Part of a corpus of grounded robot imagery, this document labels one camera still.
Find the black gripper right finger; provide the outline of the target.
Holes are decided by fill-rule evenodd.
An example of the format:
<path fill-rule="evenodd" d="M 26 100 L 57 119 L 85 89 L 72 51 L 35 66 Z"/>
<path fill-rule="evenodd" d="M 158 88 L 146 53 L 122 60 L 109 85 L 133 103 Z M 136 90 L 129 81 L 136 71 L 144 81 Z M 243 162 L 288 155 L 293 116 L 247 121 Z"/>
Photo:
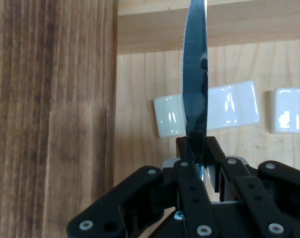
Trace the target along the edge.
<path fill-rule="evenodd" d="M 204 158 L 223 238 L 300 238 L 300 170 L 277 161 L 252 168 L 226 157 L 215 137 L 206 138 Z"/>

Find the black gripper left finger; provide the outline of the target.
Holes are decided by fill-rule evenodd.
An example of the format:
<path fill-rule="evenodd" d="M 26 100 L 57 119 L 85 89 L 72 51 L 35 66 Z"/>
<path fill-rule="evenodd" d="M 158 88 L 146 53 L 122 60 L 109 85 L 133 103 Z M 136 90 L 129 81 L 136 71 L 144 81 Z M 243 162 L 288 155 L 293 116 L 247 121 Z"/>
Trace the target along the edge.
<path fill-rule="evenodd" d="M 137 238 L 174 207 L 183 212 L 169 220 L 169 235 L 197 238 L 198 227 L 220 235 L 206 189 L 198 175 L 188 138 L 176 140 L 180 160 L 173 167 L 144 166 L 136 170 L 67 225 L 70 238 Z"/>

